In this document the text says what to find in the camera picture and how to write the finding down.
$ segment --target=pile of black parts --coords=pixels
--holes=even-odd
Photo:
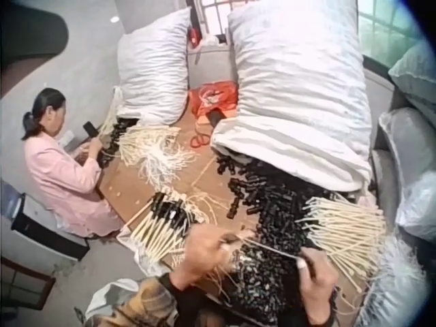
[[[153,196],[153,203],[151,204],[151,211],[153,212],[152,219],[165,219],[171,221],[171,227],[173,230],[178,230],[183,227],[189,217],[186,211],[183,209],[183,200],[177,201],[164,201],[165,193],[157,192]],[[195,221],[195,217],[192,215],[191,223]]]
[[[229,169],[235,175],[235,163],[229,157],[218,158],[218,173]],[[332,192],[291,176],[263,161],[253,159],[238,170],[245,179],[231,178],[228,187],[235,199],[228,213],[233,219],[239,202],[248,206],[248,215],[259,215],[258,242],[282,252],[298,255],[303,246],[312,246],[302,229],[294,223],[307,214],[306,201],[312,197],[332,198]],[[267,325],[277,325],[286,311],[302,311],[296,261],[261,247],[241,248],[249,258],[239,264],[235,279],[237,290],[230,290],[231,305],[249,317]]]
[[[118,151],[120,136],[125,133],[127,128],[136,125],[137,122],[137,119],[117,118],[117,123],[114,124],[114,130],[110,134],[109,147],[103,149],[102,155],[98,158],[100,167],[106,168],[109,166],[109,163],[115,158],[115,153]]]

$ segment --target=plaid sleeve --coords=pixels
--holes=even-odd
[[[146,279],[138,293],[124,305],[113,307],[112,316],[96,315],[86,327],[173,326],[177,315],[176,301],[156,279]]]

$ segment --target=wooden frame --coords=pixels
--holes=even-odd
[[[18,300],[9,299],[8,298],[10,296],[10,292],[9,292],[9,294],[7,296],[2,294],[2,297],[1,297],[2,307],[25,307],[25,308],[29,308],[29,309],[42,310],[44,308],[44,305],[46,304],[48,295],[50,294],[50,292],[53,288],[53,285],[56,282],[56,279],[53,277],[50,277],[48,275],[44,275],[40,272],[38,273],[34,270],[23,267],[20,264],[17,264],[13,261],[10,261],[9,259],[6,259],[5,257],[1,257],[1,264],[8,267],[8,268],[11,268],[12,270],[15,270],[14,276],[12,277],[12,282],[10,283],[10,286],[11,286],[10,292],[12,291],[13,287],[22,289],[21,287],[14,286],[14,280],[15,280],[16,273],[20,273],[20,274],[30,276],[30,277],[33,277],[35,279],[39,279],[39,280],[46,282],[43,290],[40,293],[33,292],[36,294],[40,294],[40,300],[37,302],[36,305],[24,303],[24,302],[21,302]]]

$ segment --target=woman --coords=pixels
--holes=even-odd
[[[83,147],[88,158],[81,166],[54,139],[65,120],[65,97],[55,89],[44,89],[32,111],[22,119],[27,167],[46,198],[46,204],[62,219],[66,232],[81,237],[105,236],[123,223],[94,191],[102,169],[97,156],[102,149],[98,138]]]

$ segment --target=black phone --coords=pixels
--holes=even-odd
[[[90,121],[87,121],[83,125],[83,129],[88,133],[90,138],[96,138],[98,136],[98,130],[94,127],[94,125]]]

